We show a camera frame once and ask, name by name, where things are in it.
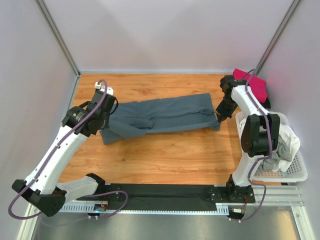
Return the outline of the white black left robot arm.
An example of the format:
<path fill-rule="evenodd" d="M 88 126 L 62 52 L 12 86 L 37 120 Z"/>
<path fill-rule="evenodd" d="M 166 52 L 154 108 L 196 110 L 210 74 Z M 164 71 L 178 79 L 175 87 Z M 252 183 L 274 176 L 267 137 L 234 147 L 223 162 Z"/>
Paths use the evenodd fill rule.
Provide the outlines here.
<path fill-rule="evenodd" d="M 97 89 L 92 100 L 67 111 L 54 142 L 37 167 L 25 179 L 17 179 L 12 184 L 12 189 L 18 194 L 8 207 L 11 217 L 14 216 L 12 207 L 19 197 L 52 217 L 70 201 L 86 196 L 99 201 L 105 196 L 106 182 L 94 173 L 69 182 L 58 180 L 89 136 L 108 127 L 109 117 L 116 110 L 113 105 L 117 102 L 114 90 L 108 87 Z"/>

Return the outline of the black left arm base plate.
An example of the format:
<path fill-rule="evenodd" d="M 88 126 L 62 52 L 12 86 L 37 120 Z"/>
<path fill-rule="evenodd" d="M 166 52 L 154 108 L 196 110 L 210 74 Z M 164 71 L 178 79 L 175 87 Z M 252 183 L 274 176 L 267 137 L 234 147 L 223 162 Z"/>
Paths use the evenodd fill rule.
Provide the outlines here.
<path fill-rule="evenodd" d="M 95 194 L 104 194 L 108 192 L 114 192 L 114 191 L 121 191 L 123 188 L 120 184 L 110 184 L 110 185 L 104 185 L 100 187 Z M 126 196 L 124 193 L 112 193 L 112 194 L 107 194 L 107 195 L 102 195 L 96 197 L 97 200 L 102 200 L 102 201 L 111 201 L 111 202 L 121 202 L 126 199 Z"/>

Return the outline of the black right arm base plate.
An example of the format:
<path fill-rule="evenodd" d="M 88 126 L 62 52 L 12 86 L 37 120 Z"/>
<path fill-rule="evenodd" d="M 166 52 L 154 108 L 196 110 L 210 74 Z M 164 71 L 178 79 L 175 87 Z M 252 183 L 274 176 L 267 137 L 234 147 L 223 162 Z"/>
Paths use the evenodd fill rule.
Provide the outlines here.
<path fill-rule="evenodd" d="M 256 202 L 251 185 L 235 188 L 227 186 L 210 186 L 204 190 L 212 203 L 239 203 L 253 204 Z"/>

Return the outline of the blue-grey t-shirt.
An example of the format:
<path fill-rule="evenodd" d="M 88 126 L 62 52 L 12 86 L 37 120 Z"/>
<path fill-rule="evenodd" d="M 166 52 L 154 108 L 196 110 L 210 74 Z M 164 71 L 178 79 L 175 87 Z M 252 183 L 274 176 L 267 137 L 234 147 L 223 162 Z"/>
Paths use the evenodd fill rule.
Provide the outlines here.
<path fill-rule="evenodd" d="M 100 131 L 105 145 L 148 134 L 220 129 L 209 93 L 121 103 Z"/>

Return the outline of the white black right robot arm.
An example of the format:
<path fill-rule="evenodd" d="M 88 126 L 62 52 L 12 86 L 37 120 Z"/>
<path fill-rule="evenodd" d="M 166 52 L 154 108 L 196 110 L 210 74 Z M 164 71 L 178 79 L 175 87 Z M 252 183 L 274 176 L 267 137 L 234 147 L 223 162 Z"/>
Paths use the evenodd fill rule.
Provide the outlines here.
<path fill-rule="evenodd" d="M 231 202 L 242 198 L 242 187 L 252 184 L 251 176 L 258 164 L 270 158 L 278 146 L 280 117 L 269 113 L 254 96 L 246 80 L 236 80 L 233 75 L 225 75 L 220 80 L 224 96 L 216 108 L 218 122 L 231 118 L 239 107 L 245 118 L 239 139 L 242 157 L 235 172 L 231 175 L 233 184 L 226 187 L 225 196 Z"/>

